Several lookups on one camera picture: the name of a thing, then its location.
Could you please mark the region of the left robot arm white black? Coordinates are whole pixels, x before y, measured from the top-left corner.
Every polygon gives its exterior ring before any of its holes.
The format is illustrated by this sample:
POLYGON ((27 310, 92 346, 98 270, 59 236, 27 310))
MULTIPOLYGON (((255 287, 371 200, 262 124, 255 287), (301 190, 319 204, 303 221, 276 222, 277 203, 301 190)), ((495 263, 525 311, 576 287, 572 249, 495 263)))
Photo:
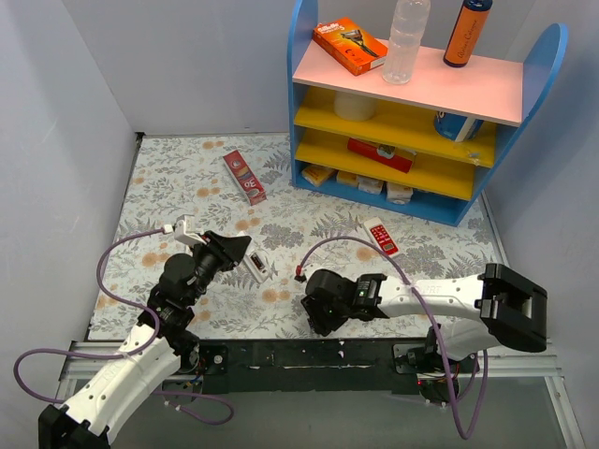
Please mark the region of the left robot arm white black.
POLYGON ((38 418, 41 448, 108 448, 133 412, 169 376, 198 373, 208 357, 187 331, 193 306, 220 272, 234 269, 251 238, 226 238, 212 231, 183 237, 186 253, 164 265, 147 306, 118 352, 61 406, 38 418))

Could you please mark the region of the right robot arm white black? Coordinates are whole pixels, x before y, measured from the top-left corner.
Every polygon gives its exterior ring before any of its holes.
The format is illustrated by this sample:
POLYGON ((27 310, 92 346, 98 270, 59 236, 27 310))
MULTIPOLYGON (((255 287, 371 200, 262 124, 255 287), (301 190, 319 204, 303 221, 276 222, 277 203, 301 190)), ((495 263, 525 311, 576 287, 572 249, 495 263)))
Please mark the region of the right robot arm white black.
POLYGON ((454 318, 451 325, 431 326, 421 346, 401 355, 401 362, 421 372, 445 371, 499 346, 532 354, 547 348, 547 291, 502 264, 488 264, 479 275, 420 280, 413 286, 381 273, 352 281, 314 265, 296 279, 305 285, 301 304, 320 336, 350 319, 370 322, 420 313, 454 318))

